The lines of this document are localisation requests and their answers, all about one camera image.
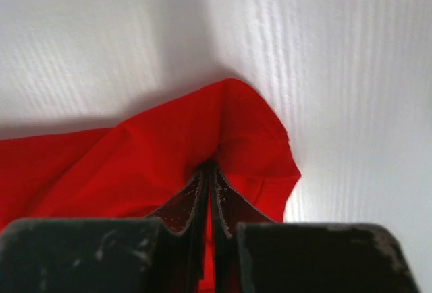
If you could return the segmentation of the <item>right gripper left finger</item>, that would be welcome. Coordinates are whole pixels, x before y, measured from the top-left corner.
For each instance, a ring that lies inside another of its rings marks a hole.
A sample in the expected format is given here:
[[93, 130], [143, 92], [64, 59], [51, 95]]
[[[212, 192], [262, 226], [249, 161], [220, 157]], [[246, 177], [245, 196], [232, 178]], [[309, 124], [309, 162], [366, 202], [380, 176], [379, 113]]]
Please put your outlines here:
[[2, 292], [197, 292], [208, 173], [141, 218], [19, 219], [1, 234]]

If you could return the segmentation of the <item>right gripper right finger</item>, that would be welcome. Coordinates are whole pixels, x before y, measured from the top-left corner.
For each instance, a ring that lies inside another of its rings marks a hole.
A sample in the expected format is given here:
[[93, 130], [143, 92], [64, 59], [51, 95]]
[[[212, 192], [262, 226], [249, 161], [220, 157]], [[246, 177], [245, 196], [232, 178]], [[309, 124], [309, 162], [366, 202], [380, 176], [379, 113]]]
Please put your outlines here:
[[399, 242], [373, 223], [277, 223], [209, 174], [216, 292], [418, 292]]

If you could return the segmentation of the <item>red teddy bear t-shirt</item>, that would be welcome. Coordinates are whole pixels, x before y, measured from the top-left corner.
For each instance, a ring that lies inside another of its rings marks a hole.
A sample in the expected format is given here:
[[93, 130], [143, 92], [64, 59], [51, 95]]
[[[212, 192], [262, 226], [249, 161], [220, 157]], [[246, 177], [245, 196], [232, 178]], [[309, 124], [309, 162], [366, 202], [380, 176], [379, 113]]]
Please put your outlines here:
[[[254, 207], [281, 221], [300, 178], [288, 134], [245, 82], [226, 79], [112, 128], [1, 141], [1, 234], [19, 219], [146, 217], [217, 165]], [[212, 292], [206, 218], [204, 275]]]

